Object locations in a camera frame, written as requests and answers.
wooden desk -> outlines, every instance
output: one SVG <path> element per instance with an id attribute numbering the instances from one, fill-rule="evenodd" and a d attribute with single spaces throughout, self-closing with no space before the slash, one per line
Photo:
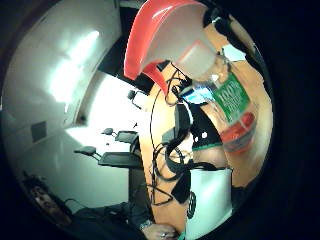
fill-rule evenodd
<path id="1" fill-rule="evenodd" d="M 228 44 L 227 39 L 217 33 L 213 26 L 208 26 L 205 31 L 217 50 L 221 50 L 222 46 Z M 257 129 L 253 145 L 248 151 L 240 155 L 233 156 L 231 154 L 227 154 L 228 162 L 234 168 L 232 176 L 233 185 L 246 186 L 247 183 L 259 173 L 263 164 L 272 131 L 272 108 L 270 98 L 263 87 L 263 78 L 261 75 L 246 61 L 235 62 L 234 65 L 239 71 L 241 71 L 246 79 L 246 85 L 244 87 L 246 88 L 248 95 L 259 104 Z M 168 79 L 172 75 L 173 71 L 174 68 L 172 66 L 167 66 L 162 72 L 165 79 Z M 148 102 L 144 107 L 146 115 L 138 123 L 140 147 L 147 183 L 151 183 L 149 168 L 151 166 L 153 151 L 149 132 L 150 114 L 158 91 L 159 87 L 155 85 L 151 90 Z M 208 105 L 205 105 L 202 108 L 206 111 L 219 131 L 220 124 L 217 121 L 215 114 L 211 111 Z M 160 92 L 155 104 L 152 121 L 152 135 L 155 146 L 162 141 L 162 134 L 172 127 L 174 127 L 174 107 L 166 105 L 164 94 Z M 187 139 L 182 143 L 182 146 L 179 146 L 179 148 L 191 152 L 191 144 L 191 139 Z M 157 162 L 163 175 L 172 175 L 164 165 L 163 156 L 159 156 Z M 161 180 L 158 182 L 158 187 L 168 193 L 171 192 L 174 185 L 175 182 L 164 182 Z M 166 196 L 161 196 L 161 194 L 157 194 L 157 197 L 159 198 L 159 201 L 165 200 L 166 198 Z M 187 204 L 181 205 L 177 201 L 173 200 L 166 205 L 153 206 L 152 210 L 157 223 L 170 224 L 181 232 L 184 230 L 185 225 L 186 206 Z"/>

red object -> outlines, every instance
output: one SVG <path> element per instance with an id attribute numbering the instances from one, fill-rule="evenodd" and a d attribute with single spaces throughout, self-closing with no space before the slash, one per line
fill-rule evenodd
<path id="1" fill-rule="evenodd" d="M 253 113 L 246 112 L 241 117 L 241 121 L 245 128 L 238 121 L 220 134 L 221 140 L 228 152 L 236 154 L 244 152 L 252 142 L 255 130 L 255 117 Z"/>
<path id="2" fill-rule="evenodd" d="M 148 0 L 139 10 L 130 32 L 124 60 L 124 75 L 135 80 L 143 72 L 167 94 L 167 84 L 157 64 L 166 59 L 145 63 L 152 39 L 166 17 L 178 7 L 200 4 L 193 0 Z"/>

paper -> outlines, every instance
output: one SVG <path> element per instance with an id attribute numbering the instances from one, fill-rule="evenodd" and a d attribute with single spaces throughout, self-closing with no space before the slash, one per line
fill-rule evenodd
<path id="1" fill-rule="evenodd" d="M 224 55 L 232 62 L 246 60 L 246 54 L 232 46 L 231 44 L 223 46 Z"/>

green label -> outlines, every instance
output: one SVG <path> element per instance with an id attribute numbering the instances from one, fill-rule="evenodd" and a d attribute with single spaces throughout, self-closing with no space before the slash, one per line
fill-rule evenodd
<path id="1" fill-rule="evenodd" d="M 212 97 L 221 107 L 228 123 L 238 121 L 250 101 L 248 94 L 233 73 L 229 73 L 223 85 L 212 92 Z"/>

black chair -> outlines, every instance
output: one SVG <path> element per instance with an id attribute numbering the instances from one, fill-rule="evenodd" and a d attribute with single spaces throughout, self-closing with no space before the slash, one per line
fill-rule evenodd
<path id="1" fill-rule="evenodd" d="M 117 168 L 143 169 L 141 156 L 133 152 L 105 152 L 102 156 L 96 152 L 92 146 L 84 146 L 74 150 L 74 153 L 80 153 L 93 157 L 100 166 L 109 166 Z"/>
<path id="2" fill-rule="evenodd" d="M 106 128 L 101 134 L 113 136 L 115 141 L 129 143 L 130 152 L 140 154 L 139 134 L 136 131 L 121 130 L 118 133 L 113 128 Z"/>

